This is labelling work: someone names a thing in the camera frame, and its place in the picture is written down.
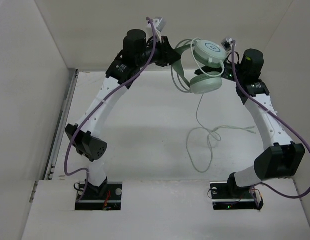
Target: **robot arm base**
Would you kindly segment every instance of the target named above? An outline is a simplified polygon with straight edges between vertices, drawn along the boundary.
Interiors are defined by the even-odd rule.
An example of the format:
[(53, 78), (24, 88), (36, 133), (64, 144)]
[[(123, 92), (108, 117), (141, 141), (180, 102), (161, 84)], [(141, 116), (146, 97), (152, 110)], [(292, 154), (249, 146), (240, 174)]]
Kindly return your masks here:
[(270, 179), (292, 177), (304, 154), (305, 148), (301, 143), (271, 146), (255, 160), (254, 166), (229, 176), (229, 191), (236, 192), (237, 188), (250, 187)]

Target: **black joint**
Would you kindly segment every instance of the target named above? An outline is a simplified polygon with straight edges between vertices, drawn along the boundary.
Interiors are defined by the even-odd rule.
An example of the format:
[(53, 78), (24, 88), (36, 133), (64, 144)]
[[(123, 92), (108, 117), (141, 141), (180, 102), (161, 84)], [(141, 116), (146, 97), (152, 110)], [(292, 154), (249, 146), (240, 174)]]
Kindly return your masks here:
[[(77, 129), (77, 125), (67, 125), (65, 133), (68, 136), (69, 140), (72, 139)], [(81, 130), (77, 134), (75, 141), (72, 145), (76, 148), (78, 154), (84, 155), (91, 162), (100, 159), (107, 149), (106, 142), (91, 136), (91, 132), (89, 131), (83, 132)]]
[(172, 48), (167, 36), (162, 36), (161, 39), (162, 43), (157, 43), (159, 45), (161, 59), (158, 59), (155, 64), (163, 68), (181, 60), (182, 56)]
[(256, 175), (262, 181), (292, 177), (296, 174), (304, 154), (305, 148), (301, 143), (274, 144), (255, 160)]
[(90, 190), (92, 190), (94, 193), (96, 193), (99, 197), (102, 197), (105, 194), (106, 189), (108, 187), (108, 178), (106, 177), (106, 179), (104, 180), (104, 182), (100, 186), (94, 186), (93, 184), (88, 182), (87, 187)]
[(229, 178), (227, 180), (227, 184), (228, 184), (229, 194), (234, 199), (241, 198), (245, 194), (245, 192), (250, 190), (249, 186), (246, 186), (246, 187), (237, 186), (236, 180), (235, 180), (235, 172), (233, 172), (231, 175), (229, 175)]

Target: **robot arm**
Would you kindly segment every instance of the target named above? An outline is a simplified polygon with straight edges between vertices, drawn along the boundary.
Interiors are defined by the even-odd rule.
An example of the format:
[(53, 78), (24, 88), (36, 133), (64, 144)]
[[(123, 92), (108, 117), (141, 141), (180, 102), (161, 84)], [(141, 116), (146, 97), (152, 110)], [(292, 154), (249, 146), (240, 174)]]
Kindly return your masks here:
[[(269, 95), (258, 94), (254, 98), (276, 114)], [(305, 152), (303, 145), (295, 144), (283, 126), (256, 103), (248, 99), (245, 107), (259, 130), (264, 153), (255, 160), (254, 166), (234, 174), (236, 185), (250, 187), (270, 178), (293, 176)]]
[[(156, 29), (161, 31), (164, 27), (163, 19), (154, 19), (154, 22), (156, 24)], [(87, 115), (91, 113), (110, 92), (125, 84), (132, 76), (135, 76), (141, 70), (150, 58), (152, 48), (153, 39), (150, 38), (150, 40), (146, 42), (146, 33), (144, 31), (136, 29), (130, 30), (127, 33), (123, 41), (123, 50), (118, 54), (107, 70), (104, 83), (93, 103), (75, 125), (67, 125), (65, 132), (69, 139), (73, 137), (78, 126), (83, 123)], [(163, 36), (156, 43), (155, 53), (150, 63), (155, 63), (160, 67), (166, 67), (180, 59), (181, 55), (173, 50), (168, 38)], [(77, 153), (85, 156), (91, 161), (88, 167), (88, 187), (99, 194), (103, 191), (104, 183), (107, 183), (104, 163), (99, 160), (107, 150), (107, 143), (99, 139), (99, 137), (102, 133), (103, 125), (113, 107), (130, 87), (131, 84), (128, 84), (111, 95), (82, 127), (73, 144)]]

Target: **white floor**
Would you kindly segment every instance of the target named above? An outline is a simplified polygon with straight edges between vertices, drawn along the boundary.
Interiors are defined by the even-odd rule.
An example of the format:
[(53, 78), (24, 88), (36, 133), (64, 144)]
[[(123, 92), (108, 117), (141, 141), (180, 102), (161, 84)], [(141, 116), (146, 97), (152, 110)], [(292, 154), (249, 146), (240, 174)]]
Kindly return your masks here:
[[(80, 74), (69, 123), (74, 124), (88, 109), (104, 77), (103, 72)], [(263, 151), (263, 144), (258, 134), (222, 129), (222, 141), (213, 144), (211, 169), (204, 174), (196, 172), (185, 143), (189, 130), (198, 127), (195, 113), (199, 100), (198, 95), (177, 91), (168, 72), (143, 73), (115, 106), (100, 137), (108, 143), (102, 159), (109, 180), (124, 181), (122, 210), (74, 212), (73, 184), (83, 181), (85, 173), (65, 177), (69, 142), (65, 136), (53, 181), (42, 181), (37, 188), (23, 240), (310, 240), (301, 202), (282, 198), (265, 187), (259, 188), (265, 202), (261, 212), (213, 210), (207, 197), (209, 180), (225, 181), (230, 173), (250, 167)], [(204, 96), (199, 119), (211, 129), (255, 125), (235, 85), (228, 81)], [(198, 130), (190, 138), (195, 163), (203, 169), (210, 158), (206, 136)], [(75, 150), (71, 152), (70, 171), (87, 164)], [(290, 179), (270, 184), (286, 194), (297, 194)]]

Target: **headphones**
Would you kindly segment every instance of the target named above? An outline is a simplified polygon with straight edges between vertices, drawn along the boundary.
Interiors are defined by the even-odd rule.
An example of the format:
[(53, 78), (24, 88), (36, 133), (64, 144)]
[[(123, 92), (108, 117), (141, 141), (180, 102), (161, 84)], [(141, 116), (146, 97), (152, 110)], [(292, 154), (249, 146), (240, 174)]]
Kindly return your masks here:
[[(200, 38), (185, 40), (183, 42), (186, 42), (186, 44), (189, 42), (191, 43), (176, 48), (175, 51), (182, 55), (186, 50), (191, 49), (192, 57), (203, 73), (188, 81), (185, 78), (182, 61), (179, 60), (172, 65), (172, 68), (190, 88), (190, 92), (197, 95), (202, 95), (221, 88), (223, 84), (221, 76), (225, 71), (224, 61), (227, 58), (227, 52), (224, 50), (224, 48), (214, 42), (201, 40)], [(212, 71), (206, 73), (202, 70), (199, 62), (213, 69), (222, 68), (222, 71)]]

